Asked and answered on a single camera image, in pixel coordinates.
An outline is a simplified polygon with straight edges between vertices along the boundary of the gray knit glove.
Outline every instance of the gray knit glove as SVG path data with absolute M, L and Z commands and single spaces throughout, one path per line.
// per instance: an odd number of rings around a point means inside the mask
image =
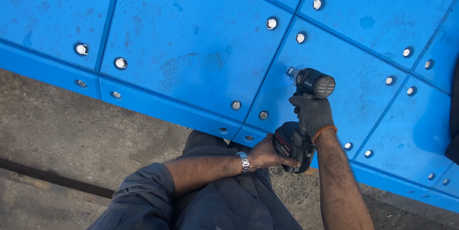
M 306 132 L 313 143 L 325 129 L 332 128 L 335 132 L 338 131 L 333 123 L 331 107 L 327 98 L 310 99 L 307 95 L 292 96 L 289 98 L 289 102 L 296 106 L 294 112 L 298 114 L 297 117 L 306 128 Z

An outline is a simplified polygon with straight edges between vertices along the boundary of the metal watch strap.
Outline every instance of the metal watch strap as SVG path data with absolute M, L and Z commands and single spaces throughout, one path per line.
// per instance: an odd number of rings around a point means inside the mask
M 240 160 L 242 161 L 242 174 L 241 175 L 247 175 L 250 172 L 250 163 L 249 163 L 249 158 L 247 157 L 247 154 L 243 151 L 236 153 L 236 155 L 239 155 Z

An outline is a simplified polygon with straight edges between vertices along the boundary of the gloved hand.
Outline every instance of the gloved hand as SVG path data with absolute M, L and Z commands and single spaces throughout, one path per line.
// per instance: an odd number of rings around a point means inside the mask
M 298 114 L 300 123 L 306 128 L 306 132 L 314 143 L 319 134 L 329 128 L 338 131 L 333 122 L 331 107 L 327 98 L 310 99 L 307 95 L 292 96 L 290 104 L 296 106 L 294 112 Z

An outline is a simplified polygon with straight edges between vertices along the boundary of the person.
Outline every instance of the person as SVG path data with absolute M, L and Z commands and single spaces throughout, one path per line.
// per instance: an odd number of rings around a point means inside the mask
M 289 101 L 317 147 L 324 228 L 374 229 L 336 137 L 329 101 Z M 246 153 L 248 165 L 238 151 Z M 193 130 L 182 156 L 126 177 L 89 229 L 301 229 L 271 186 L 268 168 L 280 164 L 300 166 L 276 153 L 272 134 L 250 149 Z

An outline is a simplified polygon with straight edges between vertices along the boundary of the hand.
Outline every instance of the hand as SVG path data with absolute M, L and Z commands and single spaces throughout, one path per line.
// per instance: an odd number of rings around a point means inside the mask
M 300 123 L 306 129 L 313 143 L 319 134 L 326 129 L 333 129 L 335 133 L 338 131 L 333 122 L 331 107 L 327 98 L 310 99 L 308 96 L 292 96 L 289 98 L 289 102 L 296 106 L 294 112 L 298 114 Z
M 269 168 L 276 165 L 287 165 L 290 167 L 301 166 L 301 163 L 295 158 L 279 155 L 274 150 L 273 140 L 274 134 L 269 133 L 247 154 L 251 172 L 256 169 Z

